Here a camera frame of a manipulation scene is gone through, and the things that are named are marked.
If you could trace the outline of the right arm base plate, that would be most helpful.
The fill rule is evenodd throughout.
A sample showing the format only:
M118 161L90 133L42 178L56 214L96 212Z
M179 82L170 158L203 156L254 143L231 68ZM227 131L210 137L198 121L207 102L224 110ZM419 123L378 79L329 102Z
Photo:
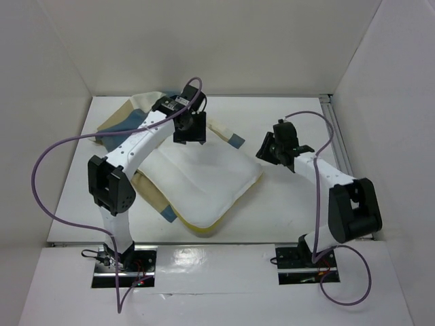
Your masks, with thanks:
M306 285L320 283L325 276L325 283L339 283L336 258L327 254L316 264L304 262L296 247L276 247L275 256L269 259L277 267L280 285Z

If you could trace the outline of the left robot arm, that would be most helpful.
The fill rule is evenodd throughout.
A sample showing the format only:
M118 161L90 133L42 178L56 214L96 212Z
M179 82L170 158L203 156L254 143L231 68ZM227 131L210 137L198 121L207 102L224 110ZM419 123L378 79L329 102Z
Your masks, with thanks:
M185 85L181 94L162 95L137 126L120 130L123 141L104 157L88 161L88 190L109 233L104 251L119 271L134 263L135 242L128 211L136 199L132 179L142 162L168 137L177 143L205 143L207 97L199 87Z

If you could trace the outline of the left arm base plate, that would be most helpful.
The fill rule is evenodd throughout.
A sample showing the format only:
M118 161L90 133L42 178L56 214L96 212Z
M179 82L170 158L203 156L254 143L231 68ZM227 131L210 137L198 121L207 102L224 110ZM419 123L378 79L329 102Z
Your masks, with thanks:
M91 287L93 289L115 288L115 261L102 248L98 250L84 249L81 256L95 262ZM120 288L154 287L157 248L139 246L126 265L119 267Z

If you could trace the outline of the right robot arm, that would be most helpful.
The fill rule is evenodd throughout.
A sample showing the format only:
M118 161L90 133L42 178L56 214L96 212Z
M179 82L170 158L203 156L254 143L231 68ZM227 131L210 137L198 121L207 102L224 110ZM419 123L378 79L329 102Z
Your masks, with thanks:
M383 227L373 182L356 179L300 145L291 122L279 120L268 132L256 157L282 165L316 188L315 230L298 239L296 257L312 266L327 249L378 232Z

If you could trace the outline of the white pillow yellow edge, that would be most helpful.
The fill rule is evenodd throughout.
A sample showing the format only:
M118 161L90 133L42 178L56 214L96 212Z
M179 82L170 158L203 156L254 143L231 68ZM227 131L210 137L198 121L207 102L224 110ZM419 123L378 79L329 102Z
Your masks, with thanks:
M163 141L132 183L166 222L178 219L194 233L207 234L261 176L262 167L253 158L212 136L203 145Z

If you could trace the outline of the blue beige checked pillowcase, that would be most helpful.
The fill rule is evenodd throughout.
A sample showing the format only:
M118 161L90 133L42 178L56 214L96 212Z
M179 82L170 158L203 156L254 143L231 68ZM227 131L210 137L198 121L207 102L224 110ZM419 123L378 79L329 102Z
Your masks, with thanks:
M99 200L105 225L125 224L137 195L167 220L212 228L258 180L259 166L207 130L207 141L174 143L169 122L127 137L102 163L110 169Z

